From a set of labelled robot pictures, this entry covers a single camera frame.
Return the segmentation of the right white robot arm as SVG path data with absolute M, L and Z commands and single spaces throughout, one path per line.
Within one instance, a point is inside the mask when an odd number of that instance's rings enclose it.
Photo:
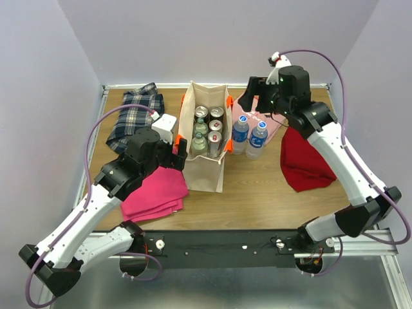
M 310 77 L 300 66 L 276 69 L 278 80 L 250 77 L 238 103 L 243 111 L 283 115 L 291 128 L 323 157 L 343 186 L 349 206 L 333 214 L 317 217 L 297 230 L 296 244 L 303 252 L 311 252 L 319 242 L 337 236 L 356 238 L 392 210 L 392 203 L 401 198 L 399 189 L 388 187 L 368 169 L 349 141 L 341 140 L 342 127 L 333 111 L 311 98 Z

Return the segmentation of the blue cap bottle from bag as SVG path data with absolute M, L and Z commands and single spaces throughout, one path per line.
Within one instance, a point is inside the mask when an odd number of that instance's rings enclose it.
M 246 148 L 246 156 L 252 160 L 258 159 L 263 153 L 267 137 L 267 123 L 260 121 L 251 131 L 248 146 Z

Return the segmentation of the beige canvas bag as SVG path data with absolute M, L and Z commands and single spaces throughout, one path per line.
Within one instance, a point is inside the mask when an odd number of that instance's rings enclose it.
M 198 155 L 191 151 L 193 139 L 195 109 L 203 106 L 207 109 L 221 107 L 223 109 L 223 138 L 219 155 L 216 158 Z M 182 97 L 178 134 L 175 144 L 182 138 L 187 140 L 188 157 L 183 170 L 183 177 L 188 189 L 193 191 L 222 192 L 225 155 L 232 152 L 232 106 L 233 98 L 229 95 L 226 84 L 204 86 L 191 82 Z

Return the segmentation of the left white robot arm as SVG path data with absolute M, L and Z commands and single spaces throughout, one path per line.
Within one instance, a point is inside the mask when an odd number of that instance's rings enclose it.
M 37 245 L 25 245 L 20 258 L 53 294 L 69 292 L 82 273 L 99 261 L 117 254 L 145 255 L 144 231 L 124 221 L 105 236 L 89 243 L 85 239 L 111 209 L 142 186 L 158 167 L 181 171 L 187 158 L 187 141 L 162 140 L 157 130 L 139 129 L 117 159 L 102 166 L 88 194 L 68 217 Z

